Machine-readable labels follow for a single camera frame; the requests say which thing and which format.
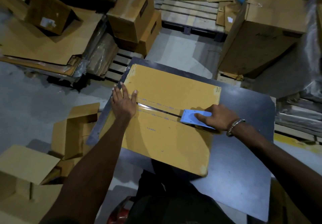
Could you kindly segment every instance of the bracelet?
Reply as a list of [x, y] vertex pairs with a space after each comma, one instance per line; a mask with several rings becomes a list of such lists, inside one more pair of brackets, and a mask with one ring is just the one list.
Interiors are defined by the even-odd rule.
[[230, 126], [230, 128], [227, 130], [227, 133], [226, 133], [226, 135], [228, 136], [228, 137], [232, 137], [233, 135], [231, 134], [231, 131], [232, 131], [232, 129], [236, 126], [236, 125], [238, 125], [240, 122], [246, 122], [244, 119], [238, 119], [238, 120], [236, 120], [231, 126]]

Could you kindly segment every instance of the hand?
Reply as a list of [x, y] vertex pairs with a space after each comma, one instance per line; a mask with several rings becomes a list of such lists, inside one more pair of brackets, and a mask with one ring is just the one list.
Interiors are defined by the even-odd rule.
[[130, 99], [127, 93], [126, 86], [123, 84], [123, 82], [121, 82], [120, 84], [122, 86], [123, 95], [116, 85], [114, 86], [114, 88], [112, 88], [112, 110], [115, 115], [115, 118], [124, 116], [125, 118], [131, 119], [137, 111], [138, 91], [135, 90], [132, 93], [132, 97]]
[[203, 116], [199, 113], [195, 117], [207, 126], [211, 126], [219, 131], [227, 131], [231, 124], [239, 119], [238, 115], [223, 106], [222, 104], [213, 104], [205, 111], [211, 112], [211, 116]]

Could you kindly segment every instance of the left hand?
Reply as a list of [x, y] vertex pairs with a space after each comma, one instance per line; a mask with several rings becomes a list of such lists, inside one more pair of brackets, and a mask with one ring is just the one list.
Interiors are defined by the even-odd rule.
[[120, 89], [115, 85], [112, 97], [112, 110], [114, 112], [115, 118], [126, 117], [131, 119], [137, 111], [137, 95], [138, 91], [135, 90], [132, 93], [131, 99], [128, 96], [126, 86], [123, 82], [120, 83], [122, 86], [123, 95]]

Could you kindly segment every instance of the dark table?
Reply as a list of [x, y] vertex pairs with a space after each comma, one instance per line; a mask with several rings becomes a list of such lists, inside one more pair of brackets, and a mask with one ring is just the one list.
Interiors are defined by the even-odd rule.
[[[144, 65], [222, 87], [220, 104], [237, 112], [241, 118], [253, 125], [267, 140], [273, 142], [275, 105], [269, 96], [140, 58], [131, 60], [127, 70], [122, 75], [121, 82], [125, 81], [133, 64]], [[102, 114], [108, 114], [110, 110], [111, 103], [108, 101]], [[122, 148], [119, 158], [154, 172], [149, 157]], [[268, 221], [271, 173], [235, 137], [229, 138], [225, 134], [213, 137], [208, 175], [204, 178], [192, 180], [191, 183], [195, 185], [199, 192], [220, 203], [259, 220]]]

